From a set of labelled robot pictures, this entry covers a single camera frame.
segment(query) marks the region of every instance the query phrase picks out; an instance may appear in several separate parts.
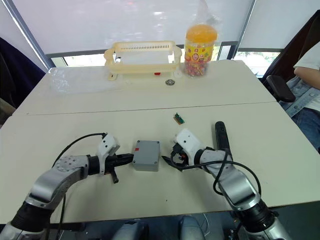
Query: small green circuit board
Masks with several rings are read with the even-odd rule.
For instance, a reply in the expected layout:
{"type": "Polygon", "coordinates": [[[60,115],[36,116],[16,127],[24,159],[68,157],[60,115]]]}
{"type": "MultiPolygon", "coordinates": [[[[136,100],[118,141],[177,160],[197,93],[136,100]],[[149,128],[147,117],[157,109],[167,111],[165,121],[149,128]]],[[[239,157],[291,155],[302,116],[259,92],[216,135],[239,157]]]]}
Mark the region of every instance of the small green circuit board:
{"type": "Polygon", "coordinates": [[[184,124],[185,121],[182,119],[182,117],[176,112],[173,119],[179,124],[184,124]]]}

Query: black chair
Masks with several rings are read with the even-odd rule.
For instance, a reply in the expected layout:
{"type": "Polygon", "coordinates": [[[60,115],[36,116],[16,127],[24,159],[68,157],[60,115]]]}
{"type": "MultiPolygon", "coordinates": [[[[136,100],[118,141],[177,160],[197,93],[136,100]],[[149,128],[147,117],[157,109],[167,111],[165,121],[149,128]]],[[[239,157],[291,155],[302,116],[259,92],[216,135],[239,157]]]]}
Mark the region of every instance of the black chair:
{"type": "Polygon", "coordinates": [[[293,66],[318,42],[320,42],[320,10],[316,11],[294,36],[261,79],[278,102],[292,103],[296,100],[287,86],[287,81],[295,76],[293,66]]]}

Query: orange lid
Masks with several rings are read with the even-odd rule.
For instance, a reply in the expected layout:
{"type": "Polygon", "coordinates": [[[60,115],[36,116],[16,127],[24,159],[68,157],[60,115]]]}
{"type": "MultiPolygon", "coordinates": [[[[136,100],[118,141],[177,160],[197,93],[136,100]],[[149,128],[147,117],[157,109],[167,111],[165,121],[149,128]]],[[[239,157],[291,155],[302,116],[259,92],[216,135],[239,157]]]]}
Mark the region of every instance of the orange lid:
{"type": "Polygon", "coordinates": [[[217,40],[218,33],[210,25],[197,24],[188,29],[185,37],[194,43],[211,43],[217,40]]]}

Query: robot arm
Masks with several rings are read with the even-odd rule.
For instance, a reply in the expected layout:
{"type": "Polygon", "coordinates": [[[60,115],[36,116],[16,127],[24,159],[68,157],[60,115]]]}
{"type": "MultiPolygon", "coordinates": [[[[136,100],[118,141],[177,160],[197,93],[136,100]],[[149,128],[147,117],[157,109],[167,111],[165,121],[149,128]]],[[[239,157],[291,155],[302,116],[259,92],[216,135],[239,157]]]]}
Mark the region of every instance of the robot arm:
{"type": "Polygon", "coordinates": [[[222,162],[227,154],[227,163],[208,164],[202,168],[216,178],[223,166],[218,178],[218,186],[243,224],[249,239],[291,240],[280,221],[263,202],[259,192],[254,188],[247,176],[232,164],[232,157],[228,154],[230,150],[205,148],[187,129],[182,130],[177,135],[176,142],[179,147],[174,147],[173,149],[179,149],[180,152],[175,151],[175,153],[181,156],[187,155],[184,161],[189,166],[212,161],[222,162]]]}
{"type": "Polygon", "coordinates": [[[69,187],[88,175],[111,173],[113,182],[117,183],[114,167],[133,159],[132,154],[114,155],[118,148],[115,138],[107,134],[98,147],[97,156],[60,158],[35,181],[13,220],[0,233],[0,240],[39,240],[69,187]]]}

